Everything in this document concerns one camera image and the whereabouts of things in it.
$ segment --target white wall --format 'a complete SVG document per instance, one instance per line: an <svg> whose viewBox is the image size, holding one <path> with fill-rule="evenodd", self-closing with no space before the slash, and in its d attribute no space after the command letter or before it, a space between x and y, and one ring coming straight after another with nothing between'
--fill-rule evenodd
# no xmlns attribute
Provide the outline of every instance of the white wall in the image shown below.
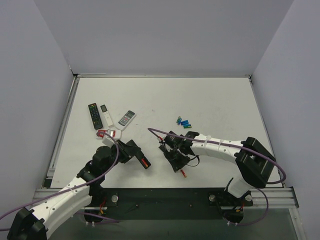
<svg viewBox="0 0 320 240"><path fill-rule="evenodd" d="M0 1L0 215L41 185L72 80L34 1Z"/></svg>
<svg viewBox="0 0 320 240"><path fill-rule="evenodd" d="M253 74L278 162L294 186L308 239L319 239L320 1L295 0Z"/></svg>
<svg viewBox="0 0 320 240"><path fill-rule="evenodd" d="M35 0L74 73L251 74L293 0Z"/></svg>

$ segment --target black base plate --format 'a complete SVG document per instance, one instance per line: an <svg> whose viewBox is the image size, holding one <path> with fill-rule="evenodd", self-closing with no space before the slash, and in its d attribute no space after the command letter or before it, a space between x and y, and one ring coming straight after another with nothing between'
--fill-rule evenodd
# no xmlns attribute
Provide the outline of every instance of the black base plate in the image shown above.
<svg viewBox="0 0 320 240"><path fill-rule="evenodd" d="M240 207L242 202L224 188L104 188L106 216L117 220L221 219L219 207ZM118 201L110 204L111 196ZM214 195L215 201L209 200ZM252 201L245 201L252 206Z"/></svg>

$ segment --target green battery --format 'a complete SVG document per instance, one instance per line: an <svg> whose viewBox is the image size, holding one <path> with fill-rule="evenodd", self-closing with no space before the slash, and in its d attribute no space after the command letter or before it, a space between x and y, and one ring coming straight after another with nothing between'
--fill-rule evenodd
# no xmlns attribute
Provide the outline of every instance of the green battery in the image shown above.
<svg viewBox="0 0 320 240"><path fill-rule="evenodd" d="M181 119L181 117L180 117L180 116L178 116L178 119L176 120L176 123L178 123L180 119Z"/></svg>

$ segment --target cable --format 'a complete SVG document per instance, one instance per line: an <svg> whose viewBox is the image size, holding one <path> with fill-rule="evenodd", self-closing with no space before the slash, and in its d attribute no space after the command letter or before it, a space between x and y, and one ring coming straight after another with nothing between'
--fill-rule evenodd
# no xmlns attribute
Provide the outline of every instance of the cable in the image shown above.
<svg viewBox="0 0 320 240"><path fill-rule="evenodd" d="M257 218L256 220L253 220L251 222L238 223L238 224L236 224L234 222L231 222L231 221L229 221L229 220L224 218L225 220L228 221L228 223L234 224L234 225L239 226L239 227L245 227L245 226L250 226L250 225L253 225L253 224L256 224L256 223L260 222L262 219L264 219L268 215L268 212L269 212L269 201L268 201L267 195L265 194L264 191L262 191L259 188L254 187L254 189L257 189L258 191L260 191L263 194L263 196L265 197L266 208L265 208L264 214L261 217Z"/></svg>
<svg viewBox="0 0 320 240"><path fill-rule="evenodd" d="M100 215L93 214L93 213L89 213L89 212L77 211L75 214L76 215L87 215L87 216L91 216L91 217L107 220L107 221L110 221L112 223L119 223L118 220L115 220L115 219L112 219L112 218L108 218L108 217L105 217L105 216L100 216Z"/></svg>
<svg viewBox="0 0 320 240"><path fill-rule="evenodd" d="M154 129L154 128L150 128L148 127L148 130L153 134L155 135L156 137L158 137L157 134L155 134L154 132L158 132L158 133L161 133L161 134L165 134L165 135L168 135L168 136L173 136L173 137L177 137L177 138L180 138L180 139L186 139L186 140L190 140L190 141L194 141L194 142L198 142L198 143L204 143L205 140L199 140L199 139L194 139L194 138L190 138L190 137L186 137L186 136L179 136L179 135L176 135L176 134L171 134L171 133L168 133L168 132L165 132L165 131L160 131L160 130L157 130L157 129ZM206 141L207 143L210 143L210 144L216 144L216 145L221 145L221 146L226 146L226 147L233 147L233 148L237 148L237 149L241 149L241 150L244 150L244 151L247 151L249 153L252 153L260 158L263 158L265 160L267 160L269 163L273 164L274 166L276 166L280 172L282 173L283 177L282 179L278 180L278 181L272 181L272 182L267 182L267 184L279 184L279 183L282 183L283 181L286 180L287 178L287 174L285 172L285 170L275 161L272 161L270 158L268 158L267 156L257 152L257 151L254 151L250 148L247 148L247 147L244 147L244 146L238 146L238 145L234 145L234 144L230 144L230 143L224 143L224 142L218 142L218 141L212 141L212 140L209 140L209 141Z"/></svg>
<svg viewBox="0 0 320 240"><path fill-rule="evenodd" d="M189 166L189 167L196 167L196 166L198 166L199 165L199 163L200 163L200 158L199 158L199 156L195 156L194 158L192 158L192 159L190 159L190 161L191 160L194 160L194 159L198 159L198 163L196 164L196 165L189 165L189 164L186 164L187 166Z"/></svg>
<svg viewBox="0 0 320 240"><path fill-rule="evenodd" d="M92 222L88 222L88 221L86 221L86 219L82 219L81 218L81 216L83 216L84 214L76 214L76 215L78 215L78 217L79 217L79 220L81 221L81 222L83 222L84 224L90 224L90 225L92 225ZM105 221L101 221L101 222L95 222L94 223L94 225L102 225L102 224L117 224L117 223L119 223L118 221L108 221L108 220L105 220Z"/></svg>
<svg viewBox="0 0 320 240"><path fill-rule="evenodd" d="M103 135L107 135L115 144L115 147L116 147L116 156L115 156L115 159L114 159L114 162L112 163L112 165L109 167L109 169L107 171L105 171L103 174L101 174L100 176L96 177L95 179L92 179L91 181L88 181L86 183L83 183L83 184L80 184L78 186L75 186L75 187L71 187L71 188L68 188L66 190L63 190L63 191L59 191L59 192L56 192L52 195L49 195L49 196L46 196L46 197L43 197L43 198L40 198L38 200L35 200L35 201L31 201L29 203L26 203L26 204L23 204L21 206L17 206L16 208L4 213L3 215L0 216L0 221L5 218L6 216L8 216L9 214L12 214L13 212L15 211L18 211L22 208L25 208L27 206L30 206L30 205L33 205L33 204L37 204L39 202L42 202L43 200L46 200L46 199L49 199L49 198L52 198L52 197L55 197L55 196L58 196L58 195L61 195L61 194L64 194L64 193L67 193L69 191L72 191L72 190L75 190L75 189L78 189L78 188L81 188L83 186L87 186L87 185L90 185L92 183L94 183L95 181L101 179L104 175L106 175L108 172L110 172L110 170L116 165L117 161L118 161L118 157L119 157L119 147L118 147L118 144L116 142L116 140L110 136L108 133L106 132L103 132ZM4 228L4 229L0 229L0 232L3 232L3 231L7 231L6 230L7 228Z"/></svg>

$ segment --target bolt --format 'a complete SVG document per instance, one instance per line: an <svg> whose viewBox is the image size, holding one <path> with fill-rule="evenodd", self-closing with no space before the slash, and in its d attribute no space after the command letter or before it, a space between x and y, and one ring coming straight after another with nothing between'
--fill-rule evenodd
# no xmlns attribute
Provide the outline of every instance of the bolt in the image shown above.
<svg viewBox="0 0 320 240"><path fill-rule="evenodd" d="M209 201L210 201L210 202L214 202L215 200L216 200L216 196L213 195L213 194L211 194L211 195L209 196Z"/></svg>
<svg viewBox="0 0 320 240"><path fill-rule="evenodd" d="M118 202L118 196L117 195L113 195L112 197L111 197L111 201L113 202L113 203L116 203L116 202Z"/></svg>

